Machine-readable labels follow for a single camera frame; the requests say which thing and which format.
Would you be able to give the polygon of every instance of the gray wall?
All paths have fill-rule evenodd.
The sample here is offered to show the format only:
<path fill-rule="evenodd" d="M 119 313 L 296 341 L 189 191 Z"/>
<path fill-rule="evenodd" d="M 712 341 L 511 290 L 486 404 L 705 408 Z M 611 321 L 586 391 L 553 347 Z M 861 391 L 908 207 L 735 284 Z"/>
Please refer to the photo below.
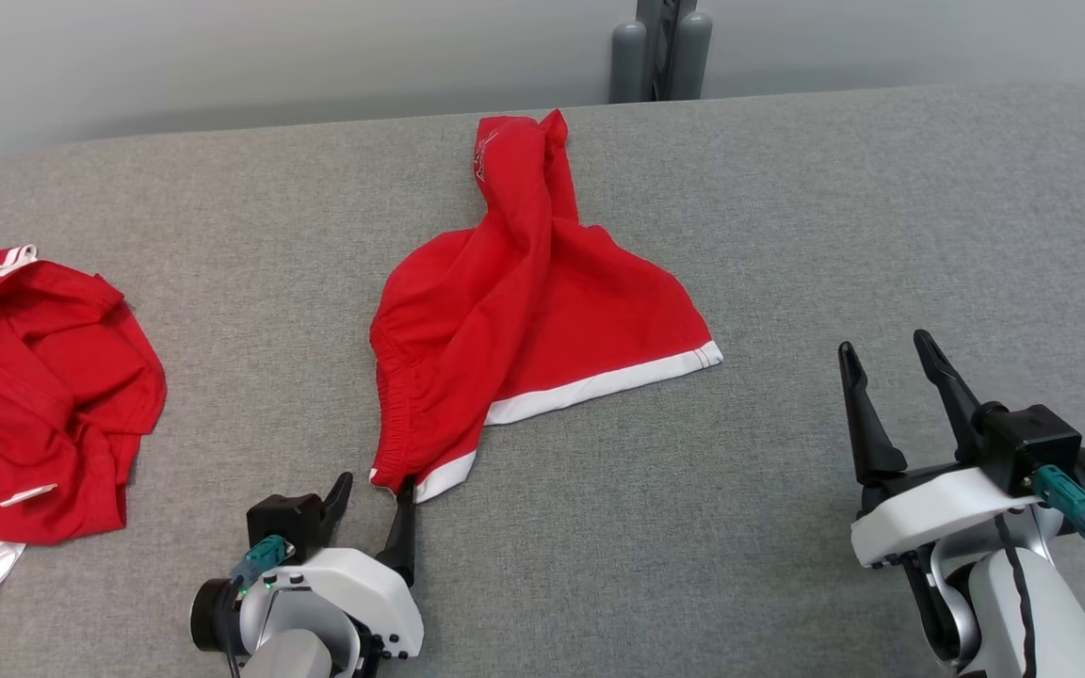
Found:
<path fill-rule="evenodd" d="M 1085 0 L 701 0 L 706 97 L 1085 82 Z M 634 0 L 0 0 L 0 154 L 601 103 Z"/>

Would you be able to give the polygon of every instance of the teal cable plug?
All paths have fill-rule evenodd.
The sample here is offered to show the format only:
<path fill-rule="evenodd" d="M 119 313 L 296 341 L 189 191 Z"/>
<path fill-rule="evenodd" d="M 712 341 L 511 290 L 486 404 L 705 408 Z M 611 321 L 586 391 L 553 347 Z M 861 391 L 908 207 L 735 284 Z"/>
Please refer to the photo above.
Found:
<path fill-rule="evenodd" d="M 1062 512 L 1085 539 L 1085 489 L 1054 464 L 1032 474 L 1032 490 L 1051 508 Z"/>
<path fill-rule="evenodd" d="M 248 553 L 245 554 L 244 559 L 241 559 L 237 567 L 233 567 L 232 572 L 229 572 L 229 580 L 235 580 L 240 576 L 240 588 L 248 589 L 251 584 L 258 580 L 263 572 L 281 565 L 284 560 L 292 557 L 292 553 L 295 552 L 296 547 L 292 546 L 283 537 L 277 535 L 266 537 L 266 539 L 254 545 L 254 548 L 250 549 Z"/>

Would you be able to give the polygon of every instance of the red cloth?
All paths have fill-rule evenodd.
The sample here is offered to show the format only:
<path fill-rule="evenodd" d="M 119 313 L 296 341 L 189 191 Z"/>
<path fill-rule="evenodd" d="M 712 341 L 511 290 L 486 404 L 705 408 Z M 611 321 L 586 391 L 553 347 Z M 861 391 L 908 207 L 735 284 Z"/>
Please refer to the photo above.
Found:
<path fill-rule="evenodd" d="M 124 295 L 31 246 L 0 251 L 1 540 L 124 527 L 139 437 L 164 400 L 162 363 Z"/>
<path fill-rule="evenodd" d="M 371 482 L 451 488 L 485 424 L 508 424 L 716 364 L 723 355 L 666 271 L 578 222 L 559 111 L 480 121 L 488 205 L 390 276 L 371 323 L 382 408 Z"/>

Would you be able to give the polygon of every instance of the gray fabric surface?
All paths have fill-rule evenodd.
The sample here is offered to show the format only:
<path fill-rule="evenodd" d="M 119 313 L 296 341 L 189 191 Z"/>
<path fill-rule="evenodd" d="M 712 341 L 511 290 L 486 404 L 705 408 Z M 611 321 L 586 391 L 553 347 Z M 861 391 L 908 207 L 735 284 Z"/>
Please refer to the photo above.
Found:
<path fill-rule="evenodd" d="M 943 87 L 564 111 L 586 222 L 673 271 L 726 363 L 489 430 L 422 507 L 419 660 L 461 675 L 942 675 L 898 572 L 848 546 L 835 346 L 912 466 L 950 459 L 911 331 L 982 399 L 1085 433 L 1085 89 Z M 0 247 L 98 271 L 168 373 L 123 532 L 25 551 L 0 675 L 227 675 L 197 585 L 268 492 L 366 476 L 367 329 L 417 245 L 482 215 L 478 116 L 168 135 L 0 162 Z M 356 486 L 336 541 L 374 551 Z M 1085 606 L 1085 545 L 1055 543 Z"/>

